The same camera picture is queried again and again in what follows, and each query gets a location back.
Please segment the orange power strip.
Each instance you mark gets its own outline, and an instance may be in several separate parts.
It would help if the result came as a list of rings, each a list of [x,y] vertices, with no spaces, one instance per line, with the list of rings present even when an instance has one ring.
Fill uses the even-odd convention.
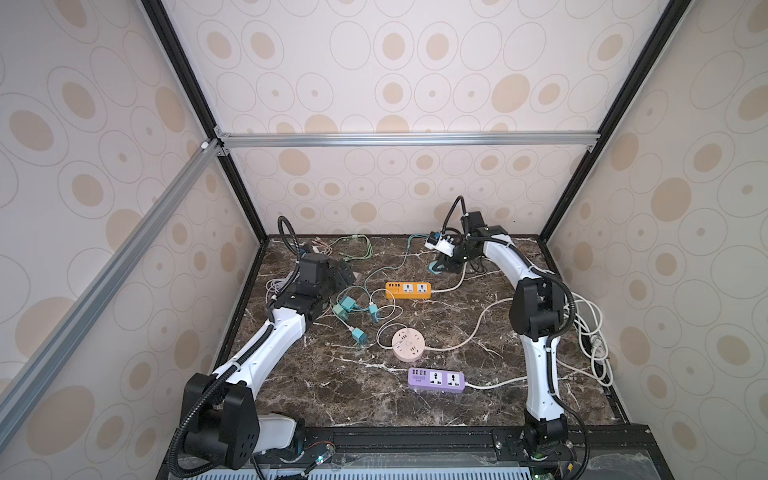
[[[428,282],[388,282],[385,285],[388,298],[393,300],[426,300],[432,297]]]

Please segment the round pink power strip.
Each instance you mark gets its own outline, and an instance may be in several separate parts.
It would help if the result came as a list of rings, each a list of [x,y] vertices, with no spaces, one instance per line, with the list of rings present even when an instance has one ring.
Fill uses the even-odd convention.
[[[392,352],[402,362],[414,363],[421,359],[426,350],[423,335],[413,328],[402,328],[392,338]]]

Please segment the purple power strip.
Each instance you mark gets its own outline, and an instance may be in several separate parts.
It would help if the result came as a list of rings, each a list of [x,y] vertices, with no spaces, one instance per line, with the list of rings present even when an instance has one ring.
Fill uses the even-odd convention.
[[[462,393],[465,389],[464,374],[457,371],[410,368],[407,382],[414,390]]]

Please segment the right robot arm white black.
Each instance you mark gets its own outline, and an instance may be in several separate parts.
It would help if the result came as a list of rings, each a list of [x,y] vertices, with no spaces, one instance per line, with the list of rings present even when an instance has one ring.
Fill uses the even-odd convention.
[[[556,351],[574,323],[574,296],[559,277],[535,266],[502,227],[486,225],[480,212],[464,214],[461,222],[460,231],[430,233],[425,247],[440,253],[440,268],[458,270],[483,257],[511,283],[509,321],[523,345],[528,388],[522,444],[530,457],[546,457],[568,439],[572,411],[559,396]]]

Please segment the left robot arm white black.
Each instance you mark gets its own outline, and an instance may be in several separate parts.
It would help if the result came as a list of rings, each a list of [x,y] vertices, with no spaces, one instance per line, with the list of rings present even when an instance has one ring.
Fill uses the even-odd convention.
[[[167,453],[173,476],[196,477],[216,467],[237,470],[258,453],[296,446],[299,421],[259,415],[256,398],[290,347],[331,307],[332,297],[354,283],[344,260],[306,253],[295,261],[267,302],[267,318],[257,333],[212,373],[197,373],[186,383]]]

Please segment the back aluminium rail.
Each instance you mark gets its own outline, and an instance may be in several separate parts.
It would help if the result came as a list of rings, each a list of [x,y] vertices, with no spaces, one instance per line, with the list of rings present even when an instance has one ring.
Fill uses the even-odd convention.
[[[596,131],[223,134],[229,148],[357,148],[512,145],[594,145]]]

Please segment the aluminium rail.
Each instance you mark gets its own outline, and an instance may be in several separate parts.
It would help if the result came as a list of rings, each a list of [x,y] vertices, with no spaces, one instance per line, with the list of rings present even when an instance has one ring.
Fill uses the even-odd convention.
[[[229,148],[357,148],[512,145],[594,145],[596,131],[223,134]]]
[[[178,209],[200,175],[217,157],[221,145],[220,140],[209,139],[204,148],[196,151],[19,372],[1,400],[2,449],[7,448],[138,261],[148,251],[160,230]]]

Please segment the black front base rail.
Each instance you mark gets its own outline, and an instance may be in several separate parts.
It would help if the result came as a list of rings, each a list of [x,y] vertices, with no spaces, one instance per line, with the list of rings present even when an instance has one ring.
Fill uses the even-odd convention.
[[[518,427],[307,427],[285,450],[261,451],[206,479],[670,479],[646,425],[575,427],[542,460]]]

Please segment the left aluminium rail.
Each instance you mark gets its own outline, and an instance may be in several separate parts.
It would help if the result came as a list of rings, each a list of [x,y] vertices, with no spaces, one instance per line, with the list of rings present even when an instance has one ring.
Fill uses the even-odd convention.
[[[1,400],[2,449],[7,448],[138,261],[148,251],[160,230],[178,209],[200,175],[217,157],[221,145],[220,140],[209,139],[204,148],[196,151],[19,372]]]

